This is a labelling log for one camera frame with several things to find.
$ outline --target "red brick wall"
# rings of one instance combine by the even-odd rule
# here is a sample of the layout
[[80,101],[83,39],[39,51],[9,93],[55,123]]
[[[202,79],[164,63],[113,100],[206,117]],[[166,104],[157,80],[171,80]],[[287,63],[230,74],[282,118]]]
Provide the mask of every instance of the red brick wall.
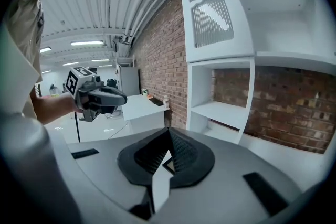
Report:
[[141,88],[163,100],[168,95],[171,111],[165,114],[173,127],[186,127],[187,64],[181,0],[167,0],[134,43]]
[[[245,106],[249,70],[215,70],[214,100]],[[300,150],[323,153],[335,132],[336,78],[301,69],[256,67],[245,132]]]
[[[140,84],[168,95],[170,124],[186,127],[187,64],[181,0],[167,0],[135,41]],[[215,70],[214,100],[245,106],[249,71]],[[336,78],[300,69],[256,67],[245,132],[285,146],[323,153],[335,131]]]

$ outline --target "ceiling light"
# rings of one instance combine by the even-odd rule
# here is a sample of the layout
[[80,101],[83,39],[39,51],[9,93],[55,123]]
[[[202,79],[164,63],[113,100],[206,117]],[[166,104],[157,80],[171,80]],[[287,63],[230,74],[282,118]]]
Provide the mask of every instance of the ceiling light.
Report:
[[110,59],[91,60],[91,62],[108,62]]
[[63,66],[69,66],[69,65],[76,65],[79,62],[70,62],[70,63],[64,63]]
[[45,48],[43,48],[43,49],[40,50],[40,54],[41,54],[42,52],[46,52],[46,51],[50,51],[50,50],[51,50],[50,47],[45,47]]
[[72,46],[80,46],[80,45],[104,45],[103,41],[81,41],[81,42],[71,42]]

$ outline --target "white refrigerator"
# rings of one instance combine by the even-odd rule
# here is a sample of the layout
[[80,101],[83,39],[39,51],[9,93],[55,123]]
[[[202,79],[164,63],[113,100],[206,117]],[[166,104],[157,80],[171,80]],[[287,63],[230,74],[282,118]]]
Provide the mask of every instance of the white refrigerator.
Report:
[[126,96],[140,94],[139,69],[136,67],[117,66],[118,89]]

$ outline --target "white shelving unit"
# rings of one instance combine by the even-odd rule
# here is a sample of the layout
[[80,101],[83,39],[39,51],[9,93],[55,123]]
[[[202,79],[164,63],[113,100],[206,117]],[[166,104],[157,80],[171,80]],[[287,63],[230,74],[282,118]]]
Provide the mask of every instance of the white shelving unit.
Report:
[[[188,64],[188,108],[187,129],[238,144],[243,134],[254,89],[254,58],[229,58],[201,61]],[[250,83],[246,107],[240,107],[212,100],[212,70],[222,68],[249,68]],[[215,120],[239,131],[210,122]]]
[[[182,0],[182,5],[188,130],[238,143],[250,110],[255,65],[336,74],[336,21],[326,0]],[[211,100],[211,70],[217,68],[250,69],[245,108]]]
[[254,54],[247,17],[237,3],[182,0],[187,62]]
[[131,57],[120,57],[120,56],[116,56],[116,66],[122,66],[122,67],[134,67],[134,61],[135,61],[135,56],[131,56]]

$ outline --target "white counter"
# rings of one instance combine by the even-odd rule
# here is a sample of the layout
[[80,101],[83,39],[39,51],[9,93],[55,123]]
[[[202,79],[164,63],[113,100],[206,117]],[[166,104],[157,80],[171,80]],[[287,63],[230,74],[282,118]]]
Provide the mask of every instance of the white counter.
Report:
[[169,109],[152,103],[140,94],[127,97],[127,103],[122,106],[124,120],[133,134],[164,128],[163,112],[166,110]]

